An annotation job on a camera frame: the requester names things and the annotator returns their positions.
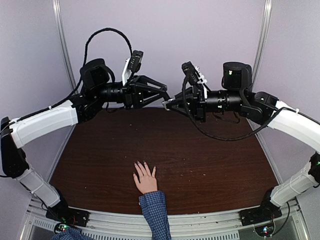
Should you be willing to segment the clear nail polish bottle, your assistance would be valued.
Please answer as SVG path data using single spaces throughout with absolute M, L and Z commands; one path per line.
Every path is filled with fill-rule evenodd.
M 162 103 L 163 107 L 166 109 L 166 108 L 169 107 L 169 105 L 170 105 L 171 103 L 174 103 L 175 100 L 176 100 L 175 98 L 170 98 L 170 99 L 168 99 L 168 100 L 162 101 L 161 103 Z

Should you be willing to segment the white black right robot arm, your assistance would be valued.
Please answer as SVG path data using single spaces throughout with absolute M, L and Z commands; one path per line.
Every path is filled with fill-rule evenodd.
M 225 142 L 234 142 L 254 135 L 263 128 L 286 133 L 314 149 L 308 163 L 296 174 L 265 193 L 256 210 L 259 220 L 268 220 L 286 202 L 320 184 L 320 123 L 288 106 L 277 97 L 260 91 L 253 92 L 252 67 L 241 62 L 223 64 L 222 90 L 209 90 L 207 80 L 191 62 L 181 66 L 185 78 L 182 90 L 174 97 L 163 101 L 163 107 L 187 116 L 193 124 L 205 122 L 207 113 L 238 113 L 260 127 L 239 137 L 226 138 L 210 134 L 205 136 Z

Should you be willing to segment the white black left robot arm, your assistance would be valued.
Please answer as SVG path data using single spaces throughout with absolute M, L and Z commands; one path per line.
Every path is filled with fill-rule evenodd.
M 137 75 L 141 60 L 132 56 L 125 61 L 121 81 L 115 81 L 112 70 L 102 58 L 84 64 L 80 69 L 83 82 L 80 93 L 29 115 L 0 124 L 0 153 L 6 177 L 20 182 L 61 222 L 72 218 L 72 211 L 58 191 L 27 163 L 23 147 L 56 130 L 92 120 L 104 104 L 123 104 L 126 109 L 141 109 L 159 99 L 168 100 L 167 86 L 145 75 Z

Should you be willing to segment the mannequin hand with painted nails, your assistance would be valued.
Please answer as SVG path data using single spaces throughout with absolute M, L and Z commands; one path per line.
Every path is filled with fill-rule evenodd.
M 150 170 L 147 162 L 139 162 L 134 163 L 134 167 L 137 173 L 133 173 L 133 180 L 137 189 L 143 194 L 157 192 L 158 191 L 158 183 L 156 179 L 156 170 L 157 168 L 154 166 L 152 170 Z

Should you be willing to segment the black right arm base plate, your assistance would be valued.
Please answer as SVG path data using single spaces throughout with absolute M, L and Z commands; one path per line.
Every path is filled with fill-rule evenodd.
M 259 206 L 241 210 L 239 216 L 242 226 L 249 226 L 279 218 L 282 212 L 279 208 Z

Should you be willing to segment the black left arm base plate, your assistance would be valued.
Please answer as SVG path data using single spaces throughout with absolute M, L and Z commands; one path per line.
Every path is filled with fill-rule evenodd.
M 86 227 L 90 213 L 85 210 L 69 208 L 65 216 L 58 216 L 51 209 L 46 211 L 45 217 L 57 222 L 66 223 L 75 227 Z

